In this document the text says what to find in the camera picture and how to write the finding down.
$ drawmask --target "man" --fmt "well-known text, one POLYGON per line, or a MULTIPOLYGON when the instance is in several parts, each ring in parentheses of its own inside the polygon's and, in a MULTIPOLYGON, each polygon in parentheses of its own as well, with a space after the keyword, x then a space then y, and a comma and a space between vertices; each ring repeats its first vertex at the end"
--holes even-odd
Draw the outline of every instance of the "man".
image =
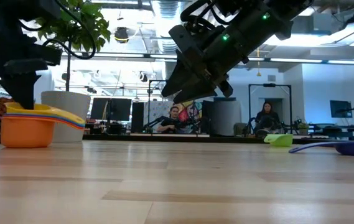
POLYGON ((175 128, 175 123, 179 122, 179 109, 176 106, 171 107, 170 109, 170 118, 165 119, 160 126, 157 128, 158 133, 162 134, 176 134, 178 130, 175 128))

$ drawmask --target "exposed ductwork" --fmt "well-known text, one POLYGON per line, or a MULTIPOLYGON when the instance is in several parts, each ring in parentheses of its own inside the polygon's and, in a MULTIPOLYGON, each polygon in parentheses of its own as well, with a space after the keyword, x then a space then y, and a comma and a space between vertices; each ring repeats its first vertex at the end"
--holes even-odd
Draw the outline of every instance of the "exposed ductwork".
MULTIPOLYGON (((156 15, 156 35, 159 37, 170 37, 169 30, 180 23, 180 13, 185 3, 180 1, 152 1, 153 10, 156 15)), ((173 40, 158 41, 159 50, 162 54, 175 54, 177 45, 173 40)), ((175 68, 175 62, 164 62, 162 72, 163 79, 168 79, 175 68)))

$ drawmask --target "white planter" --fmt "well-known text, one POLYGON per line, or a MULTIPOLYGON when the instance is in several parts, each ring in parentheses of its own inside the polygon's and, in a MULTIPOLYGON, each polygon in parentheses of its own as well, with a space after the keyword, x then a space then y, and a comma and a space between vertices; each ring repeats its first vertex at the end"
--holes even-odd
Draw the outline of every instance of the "white planter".
MULTIPOLYGON (((80 93, 67 91, 45 91, 41 93, 41 102, 44 105, 71 112, 86 120, 90 107, 91 97, 80 93)), ((53 142, 80 142, 84 131, 76 130, 66 124, 56 124, 53 142)))

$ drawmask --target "woman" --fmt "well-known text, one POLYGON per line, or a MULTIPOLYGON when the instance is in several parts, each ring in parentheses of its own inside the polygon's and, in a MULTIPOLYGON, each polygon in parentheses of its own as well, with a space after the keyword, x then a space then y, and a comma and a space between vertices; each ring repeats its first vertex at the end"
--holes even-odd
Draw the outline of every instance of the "woman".
POLYGON ((266 101, 263 104, 263 110, 257 114, 256 129, 272 128, 279 123, 279 116, 272 110, 272 104, 266 101))

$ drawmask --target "ceiling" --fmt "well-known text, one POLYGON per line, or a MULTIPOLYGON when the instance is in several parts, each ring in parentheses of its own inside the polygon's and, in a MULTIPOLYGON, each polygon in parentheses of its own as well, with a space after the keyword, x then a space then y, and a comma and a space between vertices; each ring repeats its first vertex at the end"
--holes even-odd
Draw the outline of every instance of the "ceiling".
MULTIPOLYGON (((159 19, 159 12, 153 9, 149 0, 142 1, 117 1, 117 0, 91 0, 95 3, 102 3, 102 13, 106 20, 110 21, 110 31, 116 30, 117 27, 127 27, 130 36, 127 44, 120 44, 114 39, 106 44, 101 53, 139 53, 139 54, 161 54, 160 33, 165 33, 175 24, 177 19, 169 21, 159 19)), ((179 7, 187 7, 191 1, 179 1, 179 7)), ((329 23, 333 32, 342 27, 339 21, 347 20, 354 14, 354 0, 315 0, 313 8, 309 8, 302 15, 310 16, 314 12, 322 15, 329 15, 331 18, 329 23)), ((211 14, 205 15, 212 23, 216 23, 211 14)), ((27 23, 28 26, 34 27, 33 22, 27 23)), ((30 36, 37 37, 34 32, 26 32, 30 36)), ((274 58, 316 58, 316 59, 354 59, 354 47, 341 45, 328 45, 327 47, 289 47, 283 45, 263 44, 258 51, 253 52, 252 57, 274 57, 274 58)), ((61 66, 53 68, 53 76, 55 78, 55 86, 63 87, 65 82, 62 80, 62 73, 66 71, 66 61, 62 60, 61 66)), ((291 64, 286 63, 260 63, 263 68, 278 68, 283 72, 288 69, 291 64)), ((245 69, 257 68, 257 62, 249 62, 245 65, 245 69)), ((148 84, 143 83, 139 76, 145 74, 149 79, 162 80, 166 77, 165 66, 163 60, 136 60, 125 58, 101 57, 93 60, 72 60, 72 79, 71 86, 73 91, 87 93, 85 86, 95 86, 97 94, 102 95, 147 95, 148 84), (126 91, 126 89, 134 89, 136 91, 126 91)), ((155 90, 155 95, 159 95, 160 91, 155 90)))

